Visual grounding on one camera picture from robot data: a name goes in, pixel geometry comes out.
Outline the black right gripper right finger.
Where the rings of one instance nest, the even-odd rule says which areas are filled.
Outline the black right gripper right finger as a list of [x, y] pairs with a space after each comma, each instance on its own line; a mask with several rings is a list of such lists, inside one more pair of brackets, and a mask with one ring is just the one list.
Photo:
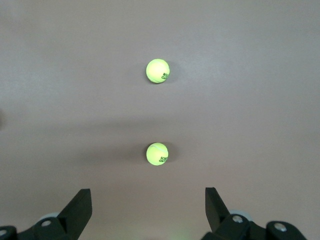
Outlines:
[[205, 189], [205, 213], [211, 231], [201, 240], [307, 240], [288, 222], [270, 221], [263, 228], [243, 214], [230, 213], [214, 187]]

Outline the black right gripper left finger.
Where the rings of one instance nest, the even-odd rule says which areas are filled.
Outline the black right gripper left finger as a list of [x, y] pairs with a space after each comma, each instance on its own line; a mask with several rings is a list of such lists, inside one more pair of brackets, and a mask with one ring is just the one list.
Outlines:
[[81, 189], [56, 217], [39, 220], [17, 232], [13, 225], [0, 226], [0, 240], [78, 240], [91, 218], [91, 190]]

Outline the yellow-green tennis ball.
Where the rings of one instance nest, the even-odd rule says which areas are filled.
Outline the yellow-green tennis ball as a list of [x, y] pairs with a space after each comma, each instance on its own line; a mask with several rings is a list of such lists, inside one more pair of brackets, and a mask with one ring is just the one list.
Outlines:
[[153, 59], [146, 66], [147, 78], [155, 84], [163, 83], [170, 75], [170, 66], [163, 59]]
[[168, 148], [160, 142], [152, 143], [146, 150], [146, 159], [153, 166], [163, 165], [168, 157]]

